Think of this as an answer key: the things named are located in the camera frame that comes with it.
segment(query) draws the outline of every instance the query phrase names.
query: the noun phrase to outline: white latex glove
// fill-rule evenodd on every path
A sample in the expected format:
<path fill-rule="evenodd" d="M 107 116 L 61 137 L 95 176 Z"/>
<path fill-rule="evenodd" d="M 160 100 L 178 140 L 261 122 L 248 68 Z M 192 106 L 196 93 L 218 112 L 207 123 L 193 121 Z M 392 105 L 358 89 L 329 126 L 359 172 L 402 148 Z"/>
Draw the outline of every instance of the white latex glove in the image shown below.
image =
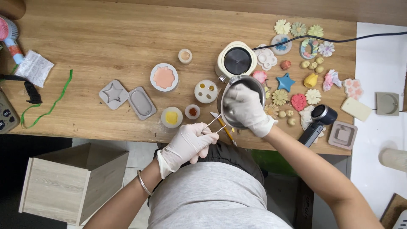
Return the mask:
<path fill-rule="evenodd" d="M 278 123 L 278 120 L 264 113 L 258 93 L 243 84 L 229 88 L 223 102 L 232 110 L 236 120 L 257 137 L 266 136 L 273 124 Z"/>
<path fill-rule="evenodd" d="M 171 142 L 157 151 L 162 179 L 176 172 L 185 162 L 195 164 L 199 156 L 206 157 L 209 144 L 216 144 L 219 139 L 217 133 L 212 133 L 209 128 L 204 129 L 206 126 L 205 123 L 182 125 Z"/>

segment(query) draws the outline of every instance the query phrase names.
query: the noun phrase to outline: silver bangle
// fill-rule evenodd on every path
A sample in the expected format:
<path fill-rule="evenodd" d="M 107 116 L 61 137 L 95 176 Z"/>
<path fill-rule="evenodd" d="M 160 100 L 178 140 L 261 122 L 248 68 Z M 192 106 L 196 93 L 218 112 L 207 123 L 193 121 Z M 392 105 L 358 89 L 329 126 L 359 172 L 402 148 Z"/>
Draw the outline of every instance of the silver bangle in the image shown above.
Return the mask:
<path fill-rule="evenodd" d="M 144 182 L 143 182 L 143 180 L 141 179 L 141 176 L 140 176 L 140 172 L 141 172 L 141 170 L 137 170 L 138 180 L 140 181 L 140 184 L 141 184 L 141 186 L 143 186 L 143 188 L 144 188 L 144 190 L 146 191 L 146 193 L 147 193 L 148 195 L 152 196 L 152 195 L 154 194 L 154 192 L 150 192 L 150 191 L 147 189 L 146 185 L 144 185 Z"/>

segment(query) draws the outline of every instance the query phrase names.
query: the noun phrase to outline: square mold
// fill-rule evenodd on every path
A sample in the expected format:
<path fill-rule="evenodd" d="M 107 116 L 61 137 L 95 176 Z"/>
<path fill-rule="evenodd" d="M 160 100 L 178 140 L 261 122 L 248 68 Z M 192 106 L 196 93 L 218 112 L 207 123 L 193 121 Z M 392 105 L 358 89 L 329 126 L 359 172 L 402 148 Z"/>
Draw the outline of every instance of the square mold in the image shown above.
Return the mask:
<path fill-rule="evenodd" d="M 153 102 L 140 86 L 129 92 L 129 103 L 141 120 L 145 120 L 157 112 Z"/>
<path fill-rule="evenodd" d="M 335 121 L 332 126 L 331 134 L 329 135 L 328 143 L 330 145 L 351 150 L 353 148 L 356 133 L 356 126 L 341 121 Z"/>
<path fill-rule="evenodd" d="M 99 97 L 110 109 L 116 110 L 129 98 L 129 93 L 122 84 L 115 79 L 100 90 Z"/>
<path fill-rule="evenodd" d="M 376 92 L 377 114 L 398 116 L 398 94 L 391 92 Z"/>

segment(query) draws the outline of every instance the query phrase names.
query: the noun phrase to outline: pink fan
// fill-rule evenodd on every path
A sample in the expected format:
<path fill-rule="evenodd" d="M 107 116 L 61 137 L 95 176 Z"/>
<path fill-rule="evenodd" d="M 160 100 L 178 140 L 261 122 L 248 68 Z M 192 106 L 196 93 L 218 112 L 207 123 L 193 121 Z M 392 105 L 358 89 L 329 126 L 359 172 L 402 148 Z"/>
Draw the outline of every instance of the pink fan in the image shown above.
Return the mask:
<path fill-rule="evenodd" d="M 22 54 L 18 44 L 15 42 L 18 37 L 18 29 L 14 22 L 0 16 L 0 41 L 4 41 L 9 48 L 11 55 L 16 64 L 21 64 L 24 55 Z"/>

